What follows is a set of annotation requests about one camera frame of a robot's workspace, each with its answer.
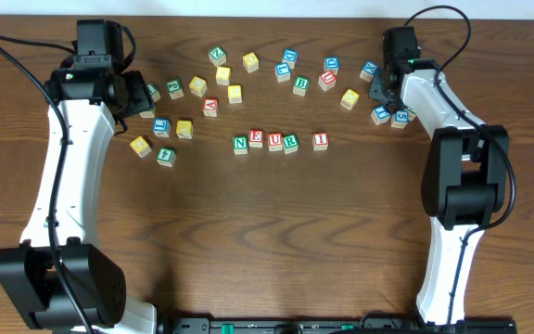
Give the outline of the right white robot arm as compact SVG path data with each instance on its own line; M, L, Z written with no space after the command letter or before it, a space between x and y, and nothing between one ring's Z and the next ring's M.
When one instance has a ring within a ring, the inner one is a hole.
M464 326L477 244L504 203L509 136L466 108L437 61L422 58L412 26L384 31L382 43L370 98L395 107L396 120L414 113L431 138L421 199L432 235L417 312L426 327L454 332Z

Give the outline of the red I block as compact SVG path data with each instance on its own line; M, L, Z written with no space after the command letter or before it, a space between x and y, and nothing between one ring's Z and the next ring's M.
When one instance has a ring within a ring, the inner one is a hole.
M315 151L327 150L329 145L328 134L326 132L314 133L312 136L312 146Z

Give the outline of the green R block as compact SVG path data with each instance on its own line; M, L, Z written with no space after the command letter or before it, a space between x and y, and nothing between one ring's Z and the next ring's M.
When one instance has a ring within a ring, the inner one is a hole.
M296 152L299 149L299 141L295 134L283 136L283 150L285 154Z

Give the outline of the red E block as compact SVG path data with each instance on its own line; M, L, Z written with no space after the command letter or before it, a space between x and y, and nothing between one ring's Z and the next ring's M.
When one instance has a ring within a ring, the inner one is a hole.
M248 133L248 144L251 148L262 148L264 142L264 132L262 130L251 129Z

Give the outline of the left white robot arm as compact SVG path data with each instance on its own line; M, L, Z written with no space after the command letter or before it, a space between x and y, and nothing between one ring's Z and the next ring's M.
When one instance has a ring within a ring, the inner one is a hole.
M97 206L108 144L125 119L153 107L131 69L131 33L82 19L73 54L43 84L49 139L31 218L0 250L0 284L28 328L69 333L160 333L157 308L130 297L122 270L98 247Z

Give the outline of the green N block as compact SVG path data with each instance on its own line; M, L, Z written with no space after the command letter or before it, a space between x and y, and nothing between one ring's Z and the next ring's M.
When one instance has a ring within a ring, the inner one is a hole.
M245 135L238 135L233 138L233 149L236 155L248 153L248 138Z

